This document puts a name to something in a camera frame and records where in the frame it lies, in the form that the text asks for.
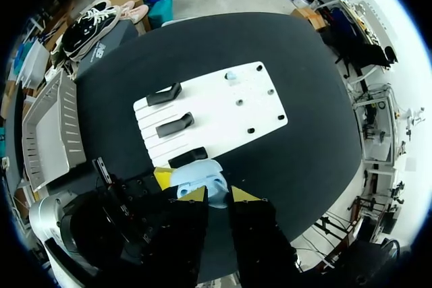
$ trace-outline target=metal rack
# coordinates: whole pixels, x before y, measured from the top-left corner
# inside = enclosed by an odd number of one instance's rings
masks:
[[[355,103],[353,108],[360,132],[363,161],[393,166],[396,160],[398,131],[395,104],[391,92],[387,90],[377,98]],[[367,112],[371,113],[371,111],[376,112],[374,123],[378,125],[375,129],[373,127],[368,129],[367,121],[365,122],[363,118],[365,112],[368,114]],[[372,135],[371,138],[368,130],[372,134],[374,132],[376,134]]]

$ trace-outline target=black chair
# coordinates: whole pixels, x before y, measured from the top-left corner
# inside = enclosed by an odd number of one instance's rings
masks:
[[[386,47],[384,49],[384,52],[385,52],[385,55],[387,56],[390,64],[398,62],[398,58],[396,57],[396,53],[394,53],[394,50],[392,47]]]
[[[350,77],[348,65],[351,63],[357,74],[361,75],[361,69],[368,65],[380,65],[390,67],[391,61],[387,59],[383,49],[379,45],[358,44],[355,42],[346,43],[342,47],[340,56],[335,63],[344,60],[347,74],[345,78]]]

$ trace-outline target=white wall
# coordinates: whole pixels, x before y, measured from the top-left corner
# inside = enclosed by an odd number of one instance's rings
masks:
[[[426,47],[408,14],[398,0],[363,0],[370,3],[385,26],[399,63],[386,74],[378,71],[367,78],[367,84],[390,83],[403,110],[425,107],[426,121],[412,130],[412,140],[405,135],[406,122],[400,124],[400,140],[407,142],[406,151],[416,160],[415,172],[400,173],[406,183],[402,198],[405,203],[391,234],[412,242],[429,209],[432,193],[432,69]]]

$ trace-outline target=white tray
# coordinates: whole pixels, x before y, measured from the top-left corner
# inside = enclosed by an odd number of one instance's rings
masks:
[[[227,74],[235,79],[225,79]],[[143,98],[134,103],[134,110],[155,167],[169,167],[170,159],[201,146],[211,159],[288,124],[275,86],[261,62],[188,80],[182,83],[182,92],[175,100],[149,107]],[[194,118],[193,125],[159,138],[156,127],[188,112]]]
[[[22,122],[24,165],[33,191],[86,161],[81,142],[76,86],[58,73]]]

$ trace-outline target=blue bin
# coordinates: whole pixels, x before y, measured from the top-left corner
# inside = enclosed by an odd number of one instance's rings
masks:
[[[148,20],[151,28],[159,28],[163,23],[173,20],[173,0],[160,0],[150,9]]]

